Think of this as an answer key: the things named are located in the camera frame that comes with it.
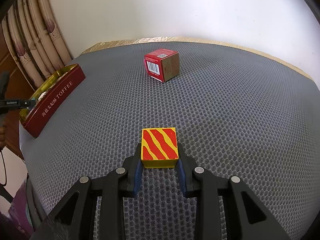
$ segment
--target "gray mesh mat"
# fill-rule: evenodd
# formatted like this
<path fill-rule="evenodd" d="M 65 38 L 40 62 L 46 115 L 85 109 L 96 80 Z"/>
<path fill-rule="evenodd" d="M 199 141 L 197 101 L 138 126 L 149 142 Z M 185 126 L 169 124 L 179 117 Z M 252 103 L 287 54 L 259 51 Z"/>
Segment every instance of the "gray mesh mat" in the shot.
<path fill-rule="evenodd" d="M 167 83 L 143 66 L 158 48 L 180 53 L 180 75 Z M 133 155 L 142 128 L 173 126 L 187 155 L 217 176 L 240 176 L 291 239 L 311 225 L 320 209 L 320 92 L 311 80 L 250 52 L 199 43 L 128 45 L 73 62 L 85 81 L 37 139 L 20 134 L 47 212 L 80 176 L 106 175 Z M 182 196 L 173 169 L 144 170 L 124 213 L 127 239 L 193 238 L 196 199 Z"/>

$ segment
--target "curtain pleat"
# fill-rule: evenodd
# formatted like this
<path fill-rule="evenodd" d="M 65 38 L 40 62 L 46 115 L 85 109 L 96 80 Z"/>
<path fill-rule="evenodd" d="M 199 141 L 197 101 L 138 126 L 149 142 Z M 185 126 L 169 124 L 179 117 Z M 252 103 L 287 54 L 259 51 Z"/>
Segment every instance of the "curtain pleat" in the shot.
<path fill-rule="evenodd" d="M 22 72 L 23 76 L 26 78 L 26 80 L 28 81 L 28 83 L 30 84 L 30 86 L 35 89 L 35 85 L 34 82 L 30 79 L 30 77 L 28 76 L 28 73 L 26 72 L 26 70 L 22 67 L 22 64 L 19 60 L 19 58 L 17 57 L 17 53 L 15 48 L 13 47 L 13 42 L 11 39 L 11 35 L 9 32 L 9 27 L 8 27 L 8 19 L 7 16 L 4 17 L 4 19 L 2 20 L 2 30 L 3 30 L 3 35 L 4 35 L 4 40 L 8 46 L 8 50 L 13 58 L 13 60 L 15 61 L 15 63 L 17 64 L 18 68 L 20 69 L 20 71 Z"/>
<path fill-rule="evenodd" d="M 49 0 L 38 0 L 41 14 L 43 16 L 45 26 L 50 34 L 50 38 L 64 64 L 67 64 L 70 60 L 70 54 L 61 37 L 60 31 L 56 28 L 57 23 L 53 16 Z"/>
<path fill-rule="evenodd" d="M 61 61 L 60 56 L 57 53 L 57 50 L 55 49 L 50 39 L 49 33 L 45 27 L 45 24 L 39 9 L 38 0 L 27 0 L 27 1 L 28 1 L 28 6 L 29 6 L 33 24 L 36 28 L 36 32 L 38 33 L 38 37 L 40 38 L 40 41 L 44 47 L 44 50 L 47 53 L 54 69 L 59 70 L 61 67 L 64 66 L 64 64 Z"/>
<path fill-rule="evenodd" d="M 2 29 L 11 56 L 33 89 L 71 61 L 49 0 L 17 0 Z"/>
<path fill-rule="evenodd" d="M 29 31 L 29 28 L 27 25 L 26 17 L 24 15 L 22 0 L 17 0 L 17 4 L 18 4 L 17 19 L 18 19 L 18 21 L 20 21 L 23 36 L 26 39 L 27 46 L 30 50 L 30 53 L 31 53 L 35 63 L 39 67 L 41 73 L 47 79 L 48 77 L 51 76 L 51 73 L 46 68 L 42 58 L 40 57 L 38 50 L 36 49 L 36 46 L 33 42 L 33 39 L 31 37 L 30 31 Z"/>
<path fill-rule="evenodd" d="M 29 7 L 28 7 L 28 1 L 27 0 L 22 0 L 23 2 L 23 10 L 24 10 L 24 15 L 26 17 L 26 21 L 27 21 L 27 25 L 28 25 L 28 29 L 30 31 L 30 34 L 32 36 L 33 42 L 36 45 L 36 49 L 39 53 L 39 55 L 41 56 L 42 61 L 44 62 L 46 68 L 49 70 L 49 72 L 51 74 L 53 74 L 55 72 L 55 69 L 47 55 L 47 53 L 45 52 L 42 43 L 38 37 L 38 34 L 36 32 L 36 29 L 33 25 L 32 19 L 31 19 L 31 15 L 30 15 L 30 11 L 29 11 Z"/>
<path fill-rule="evenodd" d="M 38 88 L 44 82 L 43 78 L 41 77 L 40 73 L 37 71 L 35 65 L 33 64 L 29 54 L 27 53 L 27 49 L 23 44 L 23 40 L 21 38 L 19 28 L 17 25 L 14 6 L 12 5 L 8 11 L 8 25 L 10 35 L 16 49 L 17 55 L 19 56 L 19 60 L 22 63 L 22 66 L 28 73 L 30 79 L 34 82 L 35 86 Z"/>

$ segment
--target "wooden cabinet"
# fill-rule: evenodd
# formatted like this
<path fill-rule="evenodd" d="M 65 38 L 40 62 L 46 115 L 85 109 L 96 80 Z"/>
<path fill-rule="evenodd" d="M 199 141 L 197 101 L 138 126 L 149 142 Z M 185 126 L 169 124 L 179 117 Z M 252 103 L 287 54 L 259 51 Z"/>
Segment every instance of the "wooden cabinet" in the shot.
<path fill-rule="evenodd" d="M 5 98 L 29 99 L 34 91 L 11 57 L 0 24 L 0 73 L 3 71 L 10 72 L 10 81 Z M 23 159 L 19 147 L 19 110 L 9 112 L 6 116 L 5 123 L 7 126 L 7 147 Z"/>

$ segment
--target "white wall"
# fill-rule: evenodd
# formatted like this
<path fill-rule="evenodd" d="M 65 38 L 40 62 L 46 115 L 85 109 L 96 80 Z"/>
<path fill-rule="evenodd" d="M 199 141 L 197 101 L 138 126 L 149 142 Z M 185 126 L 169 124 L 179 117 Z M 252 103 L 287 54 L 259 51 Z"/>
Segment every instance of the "white wall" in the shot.
<path fill-rule="evenodd" d="M 20 188 L 22 182 L 27 178 L 27 168 L 24 162 L 7 147 L 3 150 L 3 157 L 5 167 L 7 170 L 7 186 L 5 189 L 12 195 L 15 196 L 17 190 Z M 0 182 L 4 184 L 4 167 L 2 157 L 0 156 Z M 0 197 L 0 211 L 2 214 L 6 214 L 10 204 L 3 197 Z"/>
<path fill-rule="evenodd" d="M 303 0 L 50 0 L 71 54 L 102 41 L 185 36 L 257 49 L 320 87 L 320 26 Z"/>

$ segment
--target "barcode label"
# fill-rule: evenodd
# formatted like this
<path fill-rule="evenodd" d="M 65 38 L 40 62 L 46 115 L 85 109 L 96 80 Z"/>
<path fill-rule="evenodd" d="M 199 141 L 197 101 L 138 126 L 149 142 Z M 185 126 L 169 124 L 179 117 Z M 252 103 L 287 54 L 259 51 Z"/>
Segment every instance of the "barcode label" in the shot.
<path fill-rule="evenodd" d="M 150 70 L 153 73 L 156 73 L 158 75 L 160 75 L 160 71 L 159 71 L 159 65 L 154 64 L 152 62 L 147 61 L 148 64 L 148 70 Z"/>

